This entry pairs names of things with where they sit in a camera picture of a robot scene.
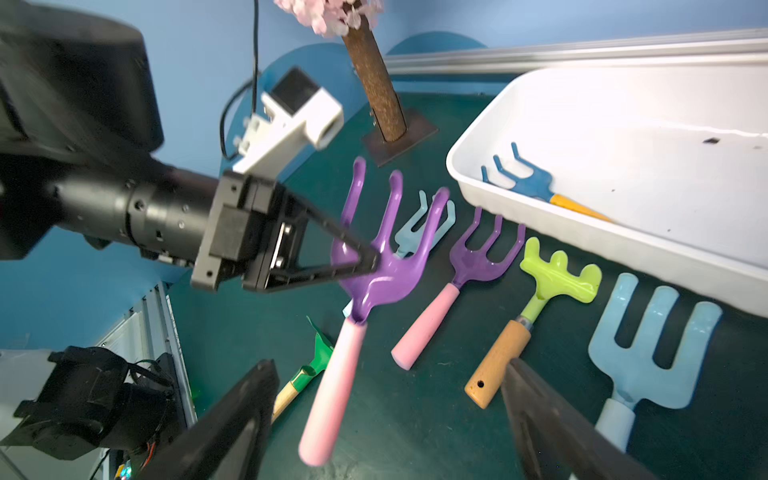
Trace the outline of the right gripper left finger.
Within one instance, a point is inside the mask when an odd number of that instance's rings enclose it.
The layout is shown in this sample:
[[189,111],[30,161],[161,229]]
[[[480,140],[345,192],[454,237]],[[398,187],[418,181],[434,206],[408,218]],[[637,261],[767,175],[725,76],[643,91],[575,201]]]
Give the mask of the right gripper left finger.
[[278,387],[275,363],[260,361],[138,477],[256,479],[271,433]]

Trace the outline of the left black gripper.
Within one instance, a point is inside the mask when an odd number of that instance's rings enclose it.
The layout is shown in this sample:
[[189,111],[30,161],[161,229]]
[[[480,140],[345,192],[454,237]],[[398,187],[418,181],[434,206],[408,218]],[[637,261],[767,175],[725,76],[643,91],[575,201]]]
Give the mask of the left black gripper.
[[[348,247],[353,258],[301,266],[310,223]],[[375,248],[285,184],[227,172],[215,191],[191,284],[216,291],[222,282],[240,278],[246,290],[272,293],[368,275],[379,261]]]

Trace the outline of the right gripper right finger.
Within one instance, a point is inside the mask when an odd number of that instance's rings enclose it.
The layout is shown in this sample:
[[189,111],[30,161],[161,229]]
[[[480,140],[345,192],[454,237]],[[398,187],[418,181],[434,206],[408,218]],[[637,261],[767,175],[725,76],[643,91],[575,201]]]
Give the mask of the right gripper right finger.
[[526,362],[505,367],[501,393],[526,479],[653,479],[604,438]]

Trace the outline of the light blue fork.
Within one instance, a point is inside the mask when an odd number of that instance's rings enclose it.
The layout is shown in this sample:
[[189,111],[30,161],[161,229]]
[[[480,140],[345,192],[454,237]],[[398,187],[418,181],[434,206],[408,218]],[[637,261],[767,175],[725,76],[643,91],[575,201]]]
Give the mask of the light blue fork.
[[722,316],[720,306],[709,301],[696,303],[672,366],[662,368],[653,355],[679,293],[669,286],[656,288],[632,344],[622,347],[615,337],[637,286],[635,275],[619,275],[588,345],[593,364],[613,382],[595,429],[622,453],[627,451],[640,401],[649,400],[672,410],[690,404],[710,339]]
[[350,297],[342,312],[346,320],[355,324],[364,324],[374,308],[397,303],[415,289],[425,270],[435,238],[442,230],[443,212],[452,204],[448,189],[439,188],[429,208],[422,212],[424,223],[419,230],[410,233],[410,254],[400,256],[398,253],[405,249],[405,244],[398,242],[396,248],[391,247],[394,223],[403,197],[400,180],[397,175],[391,178],[384,215],[377,235],[370,244],[380,254],[379,266],[371,274],[340,282]]

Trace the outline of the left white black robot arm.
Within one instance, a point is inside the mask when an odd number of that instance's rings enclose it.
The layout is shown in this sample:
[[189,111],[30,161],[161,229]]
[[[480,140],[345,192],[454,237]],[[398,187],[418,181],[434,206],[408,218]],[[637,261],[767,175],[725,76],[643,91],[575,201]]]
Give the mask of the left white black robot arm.
[[1,256],[25,258],[53,227],[188,267],[195,287],[240,278],[275,291],[373,273],[379,252],[279,174],[343,126],[340,104],[293,68],[262,96],[220,177],[163,164],[142,34],[83,12],[1,5]]

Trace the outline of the white plastic storage box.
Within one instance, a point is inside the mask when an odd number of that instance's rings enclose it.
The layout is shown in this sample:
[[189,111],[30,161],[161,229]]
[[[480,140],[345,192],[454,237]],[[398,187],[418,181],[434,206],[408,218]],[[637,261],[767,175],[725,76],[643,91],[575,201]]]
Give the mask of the white plastic storage box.
[[[508,188],[551,190],[613,223]],[[767,70],[541,69],[508,84],[449,150],[466,201],[753,315],[767,313]]]

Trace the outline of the green rake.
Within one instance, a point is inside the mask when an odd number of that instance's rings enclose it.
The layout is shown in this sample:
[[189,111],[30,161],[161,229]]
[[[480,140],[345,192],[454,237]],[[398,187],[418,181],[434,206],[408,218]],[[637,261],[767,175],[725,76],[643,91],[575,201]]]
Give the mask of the green rake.
[[332,356],[334,345],[330,339],[307,317],[307,320],[315,332],[314,357],[307,364],[300,367],[291,380],[277,394],[272,422],[275,422],[297,396],[310,384],[310,382],[326,370]]

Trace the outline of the aluminium frame back bar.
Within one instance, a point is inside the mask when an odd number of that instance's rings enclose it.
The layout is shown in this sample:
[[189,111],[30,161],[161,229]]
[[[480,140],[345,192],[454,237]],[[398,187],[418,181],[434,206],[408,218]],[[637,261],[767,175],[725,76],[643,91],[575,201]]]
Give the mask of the aluminium frame back bar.
[[392,55],[392,75],[522,74],[542,68],[765,65],[767,30]]

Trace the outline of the purple rake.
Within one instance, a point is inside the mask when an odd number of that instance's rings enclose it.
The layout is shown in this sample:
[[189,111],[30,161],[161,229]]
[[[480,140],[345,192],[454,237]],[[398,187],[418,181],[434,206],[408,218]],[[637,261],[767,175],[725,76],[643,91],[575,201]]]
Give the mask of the purple rake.
[[403,196],[403,176],[400,171],[396,170],[390,175],[389,185],[387,206],[378,234],[371,243],[374,251],[380,255],[377,270],[340,282],[351,298],[352,310],[342,324],[298,446],[299,457],[308,466],[323,466],[332,457],[354,383],[367,330],[366,320],[373,308],[396,303],[416,287],[450,197],[446,187],[436,192],[418,248],[410,257],[400,259],[390,246],[390,237]]

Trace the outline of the purple fork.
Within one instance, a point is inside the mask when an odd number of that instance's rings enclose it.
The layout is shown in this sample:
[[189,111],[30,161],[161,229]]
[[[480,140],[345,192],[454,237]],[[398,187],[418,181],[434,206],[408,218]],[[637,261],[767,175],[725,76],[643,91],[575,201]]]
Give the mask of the purple fork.
[[403,370],[410,370],[424,351],[446,317],[451,306],[460,294],[461,288],[470,281],[490,282],[498,279],[511,267],[522,249],[527,226],[520,223],[516,230],[516,240],[501,262],[488,259],[487,253],[501,234],[504,217],[494,217],[494,229],[490,237],[478,250],[467,248],[467,241],[480,224],[483,209],[477,207],[473,221],[459,237],[449,252],[450,263],[454,269],[452,280],[447,283],[432,302],[411,324],[398,343],[391,350],[394,362]]

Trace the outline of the lime fork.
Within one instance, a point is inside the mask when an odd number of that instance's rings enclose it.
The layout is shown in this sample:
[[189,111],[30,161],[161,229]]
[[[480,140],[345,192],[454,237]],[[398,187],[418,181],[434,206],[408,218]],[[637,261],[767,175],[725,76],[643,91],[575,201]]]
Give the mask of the lime fork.
[[602,282],[602,271],[595,264],[586,265],[578,275],[571,274],[568,256],[562,250],[554,252],[549,260],[542,259],[536,237],[526,241],[520,268],[535,279],[535,292],[522,312],[506,324],[464,388],[482,409],[489,406],[500,389],[505,366],[519,357],[529,343],[533,325],[547,303],[557,296],[568,296],[589,304]]

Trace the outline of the pink cherry blossom tree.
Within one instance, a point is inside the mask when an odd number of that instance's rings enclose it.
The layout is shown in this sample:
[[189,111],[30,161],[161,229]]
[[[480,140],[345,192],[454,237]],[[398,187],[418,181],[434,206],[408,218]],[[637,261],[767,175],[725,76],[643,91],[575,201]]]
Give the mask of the pink cherry blossom tree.
[[339,37],[369,100],[376,129],[363,137],[379,167],[438,132],[424,115],[404,109],[396,93],[372,29],[383,11],[379,1],[284,0],[276,5],[323,37]]

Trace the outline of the left control board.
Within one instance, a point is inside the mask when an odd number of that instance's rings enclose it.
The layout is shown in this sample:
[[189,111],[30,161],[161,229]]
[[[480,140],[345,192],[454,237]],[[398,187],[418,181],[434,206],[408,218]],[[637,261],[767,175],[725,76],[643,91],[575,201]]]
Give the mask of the left control board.
[[113,478],[115,480],[131,480],[135,479],[139,473],[141,473],[146,466],[150,463],[155,455],[155,451],[158,443],[152,442],[146,445],[146,450],[142,454],[135,457],[129,457],[124,460],[122,464],[117,467],[116,473]]

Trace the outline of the blue rake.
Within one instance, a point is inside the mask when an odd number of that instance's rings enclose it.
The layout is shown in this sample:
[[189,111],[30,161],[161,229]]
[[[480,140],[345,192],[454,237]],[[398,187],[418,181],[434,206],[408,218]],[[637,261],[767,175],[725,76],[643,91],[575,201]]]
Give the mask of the blue rake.
[[529,167],[532,170],[532,173],[528,177],[519,177],[510,171],[508,171],[502,164],[501,159],[498,155],[493,156],[493,162],[495,165],[496,170],[505,176],[506,178],[512,180],[514,182],[514,185],[510,188],[508,188],[508,191],[524,195],[529,198],[538,199],[545,201],[549,204],[577,212],[592,218],[596,218],[599,220],[607,221],[610,223],[613,223],[613,220],[611,220],[609,217],[596,212],[578,202],[575,202],[574,200],[565,197],[560,194],[555,194],[551,190],[551,183],[553,181],[552,175],[547,171],[544,170],[535,164],[529,162],[528,160],[524,159],[520,152],[519,148],[516,142],[511,143],[511,149],[514,156],[514,159]]

